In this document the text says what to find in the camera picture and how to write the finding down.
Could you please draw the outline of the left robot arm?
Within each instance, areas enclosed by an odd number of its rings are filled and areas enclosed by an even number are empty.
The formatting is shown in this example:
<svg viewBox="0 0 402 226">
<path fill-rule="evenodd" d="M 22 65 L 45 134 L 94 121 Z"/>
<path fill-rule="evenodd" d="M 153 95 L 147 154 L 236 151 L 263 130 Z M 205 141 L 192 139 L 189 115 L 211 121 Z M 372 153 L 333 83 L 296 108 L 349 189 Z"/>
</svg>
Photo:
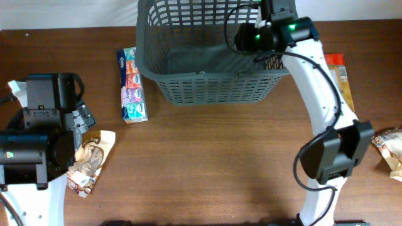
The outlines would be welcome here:
<svg viewBox="0 0 402 226">
<path fill-rule="evenodd" d="M 30 74 L 1 103 L 20 109 L 1 131 L 1 203 L 9 225 L 63 225 L 67 171 L 96 121 L 76 73 Z"/>
</svg>

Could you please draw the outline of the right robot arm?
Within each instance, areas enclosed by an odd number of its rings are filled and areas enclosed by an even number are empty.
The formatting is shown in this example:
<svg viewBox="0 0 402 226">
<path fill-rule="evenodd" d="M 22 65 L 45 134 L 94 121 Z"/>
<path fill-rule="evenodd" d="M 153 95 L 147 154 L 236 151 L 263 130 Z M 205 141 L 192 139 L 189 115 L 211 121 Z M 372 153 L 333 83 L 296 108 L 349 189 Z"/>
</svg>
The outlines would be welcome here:
<svg viewBox="0 0 402 226">
<path fill-rule="evenodd" d="M 342 187 L 360 165 L 374 134 L 344 100 L 325 61 L 320 35 L 308 17 L 299 17 L 293 1 L 251 1 L 261 21 L 240 25 L 230 51 L 252 55 L 255 62 L 276 56 L 293 77 L 307 108 L 313 138 L 302 146 L 293 167 L 308 181 L 302 210 L 290 225 L 334 225 Z"/>
</svg>

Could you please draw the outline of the grey plastic lattice basket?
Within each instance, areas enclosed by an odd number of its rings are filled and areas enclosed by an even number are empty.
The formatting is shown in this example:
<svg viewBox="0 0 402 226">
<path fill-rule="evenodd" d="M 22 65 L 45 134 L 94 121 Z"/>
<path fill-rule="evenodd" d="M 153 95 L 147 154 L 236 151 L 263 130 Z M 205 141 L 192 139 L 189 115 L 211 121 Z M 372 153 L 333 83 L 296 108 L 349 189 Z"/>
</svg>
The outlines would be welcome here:
<svg viewBox="0 0 402 226">
<path fill-rule="evenodd" d="M 264 99 L 289 74 L 274 56 L 228 49 L 243 23 L 254 24 L 258 10 L 243 0 L 139 0 L 136 65 L 175 105 L 250 103 Z"/>
</svg>

